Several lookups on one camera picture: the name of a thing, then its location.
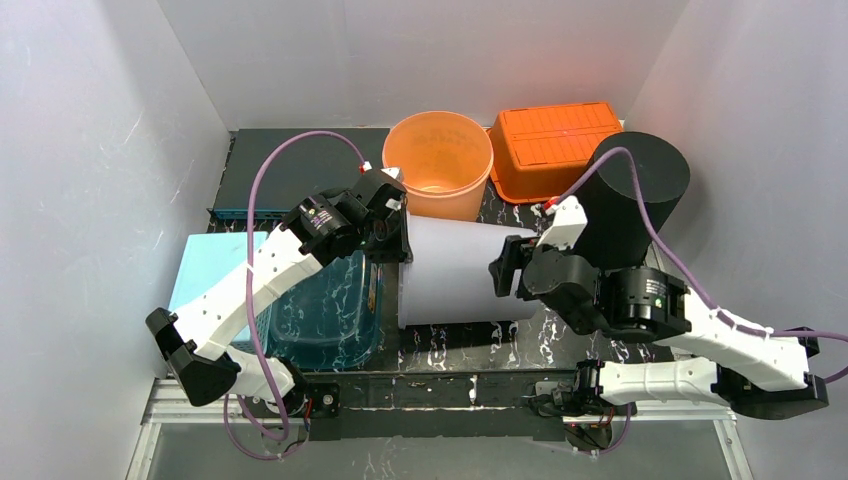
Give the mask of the black plastic bucket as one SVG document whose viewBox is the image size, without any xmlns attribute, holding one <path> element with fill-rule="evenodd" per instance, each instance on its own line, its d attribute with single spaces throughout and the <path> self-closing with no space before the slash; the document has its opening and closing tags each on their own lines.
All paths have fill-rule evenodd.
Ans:
<svg viewBox="0 0 848 480">
<path fill-rule="evenodd" d="M 683 154 L 668 141 L 643 132 L 620 132 L 596 147 L 589 164 L 594 165 L 615 147 L 627 149 L 635 162 L 644 206 L 658 230 L 686 192 L 691 178 Z M 601 270 L 640 265 L 652 238 L 640 215 L 630 162 L 615 154 L 582 184 L 568 193 L 577 197 L 588 223 L 574 252 Z"/>
</svg>

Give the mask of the orange plastic tray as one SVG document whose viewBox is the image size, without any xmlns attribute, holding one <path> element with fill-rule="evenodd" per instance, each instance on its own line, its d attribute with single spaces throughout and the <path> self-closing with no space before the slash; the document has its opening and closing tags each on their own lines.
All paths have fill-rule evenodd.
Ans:
<svg viewBox="0 0 848 480">
<path fill-rule="evenodd" d="M 606 102 L 504 110 L 488 130 L 490 178 L 508 203 L 545 202 L 585 172 L 601 141 L 622 131 Z"/>
</svg>

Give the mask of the dark teal transparent container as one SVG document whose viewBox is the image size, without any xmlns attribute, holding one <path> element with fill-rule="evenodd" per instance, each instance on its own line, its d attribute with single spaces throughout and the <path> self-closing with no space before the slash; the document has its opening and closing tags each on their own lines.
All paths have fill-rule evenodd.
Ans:
<svg viewBox="0 0 848 480">
<path fill-rule="evenodd" d="M 380 340 L 382 268 L 357 251 L 299 282 L 268 308 L 265 353 L 303 371 L 362 365 Z"/>
</svg>

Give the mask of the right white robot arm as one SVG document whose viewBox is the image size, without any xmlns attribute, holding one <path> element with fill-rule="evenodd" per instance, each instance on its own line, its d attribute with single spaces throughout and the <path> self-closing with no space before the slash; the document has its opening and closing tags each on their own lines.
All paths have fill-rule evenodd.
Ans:
<svg viewBox="0 0 848 480">
<path fill-rule="evenodd" d="M 684 360 L 645 364 L 581 361 L 572 379 L 531 399 L 542 414 L 622 414 L 656 400 L 713 403 L 749 418 L 784 420 L 829 403 L 826 381 L 809 367 L 819 350 L 810 331 L 783 337 L 732 319 L 661 270 L 603 271 L 570 249 L 512 235 L 488 271 L 497 296 L 537 300 L 576 334 L 687 353 Z"/>
</svg>

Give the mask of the light blue perforated basket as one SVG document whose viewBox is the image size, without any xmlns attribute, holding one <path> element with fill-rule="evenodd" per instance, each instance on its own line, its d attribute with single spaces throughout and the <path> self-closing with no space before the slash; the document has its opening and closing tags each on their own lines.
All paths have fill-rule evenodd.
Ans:
<svg viewBox="0 0 848 480">
<path fill-rule="evenodd" d="M 175 311 L 213 287 L 246 260 L 247 233 L 193 234 L 187 238 L 180 266 L 167 309 Z M 261 314 L 256 309 L 256 325 L 263 352 L 267 350 L 267 335 L 271 308 Z M 239 350 L 255 353 L 249 327 L 245 327 L 231 344 Z"/>
</svg>

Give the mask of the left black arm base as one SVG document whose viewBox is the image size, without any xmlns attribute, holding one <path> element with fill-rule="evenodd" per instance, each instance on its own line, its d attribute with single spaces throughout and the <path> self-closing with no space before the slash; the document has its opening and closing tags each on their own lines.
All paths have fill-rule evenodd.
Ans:
<svg viewBox="0 0 848 480">
<path fill-rule="evenodd" d="M 303 447 L 310 439 L 314 419 L 332 419 L 339 415 L 340 385 L 335 382 L 310 381 L 296 370 L 293 373 L 294 386 L 283 396 L 284 408 L 289 419 L 289 434 L 284 433 L 280 418 L 280 409 L 270 400 L 248 397 L 240 400 L 242 415 L 253 418 L 275 436 L 284 436 L 283 440 L 274 440 L 261 433 L 262 445 L 266 449 L 264 456 L 275 455 L 278 459 L 290 456 Z"/>
</svg>

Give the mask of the grey lavender plastic bucket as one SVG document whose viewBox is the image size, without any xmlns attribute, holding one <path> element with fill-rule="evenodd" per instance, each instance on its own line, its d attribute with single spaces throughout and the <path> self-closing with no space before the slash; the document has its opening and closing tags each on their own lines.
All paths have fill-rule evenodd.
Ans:
<svg viewBox="0 0 848 480">
<path fill-rule="evenodd" d="M 511 322 L 532 318 L 541 303 L 495 295 L 488 265 L 510 235 L 529 229 L 410 215 L 413 260 L 399 267 L 398 325 Z"/>
</svg>

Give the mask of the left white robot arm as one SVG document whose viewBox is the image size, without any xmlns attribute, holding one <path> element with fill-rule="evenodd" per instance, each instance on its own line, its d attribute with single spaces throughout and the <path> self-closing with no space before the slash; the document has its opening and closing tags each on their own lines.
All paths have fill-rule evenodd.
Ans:
<svg viewBox="0 0 848 480">
<path fill-rule="evenodd" d="M 314 194 L 289 211 L 259 247 L 206 292 L 145 324 L 195 407 L 227 394 L 279 403 L 297 385 L 288 361 L 249 354 L 232 341 L 284 293 L 356 251 L 374 263 L 411 257 L 403 239 L 406 189 L 398 167 L 364 172 L 351 188 Z"/>
</svg>

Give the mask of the tan bucket with black liner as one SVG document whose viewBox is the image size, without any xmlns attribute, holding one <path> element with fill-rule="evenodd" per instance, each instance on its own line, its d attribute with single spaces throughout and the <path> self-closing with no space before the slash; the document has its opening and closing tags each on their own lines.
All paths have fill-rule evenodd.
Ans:
<svg viewBox="0 0 848 480">
<path fill-rule="evenodd" d="M 487 132 L 474 120 L 429 111 L 407 117 L 390 129 L 382 162 L 401 170 L 411 214 L 474 221 L 494 153 Z"/>
</svg>

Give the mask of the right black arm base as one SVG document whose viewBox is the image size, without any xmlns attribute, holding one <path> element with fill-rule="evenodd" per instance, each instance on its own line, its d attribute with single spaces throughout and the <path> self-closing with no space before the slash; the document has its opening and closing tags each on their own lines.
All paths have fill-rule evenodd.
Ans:
<svg viewBox="0 0 848 480">
<path fill-rule="evenodd" d="M 584 360 L 577 364 L 572 380 L 537 382 L 525 395 L 527 407 L 544 418 L 588 417 L 585 424 L 567 421 L 566 441 L 578 453 L 603 455 L 620 446 L 638 412 L 635 402 L 610 403 L 601 398 L 602 369 L 611 363 Z"/>
</svg>

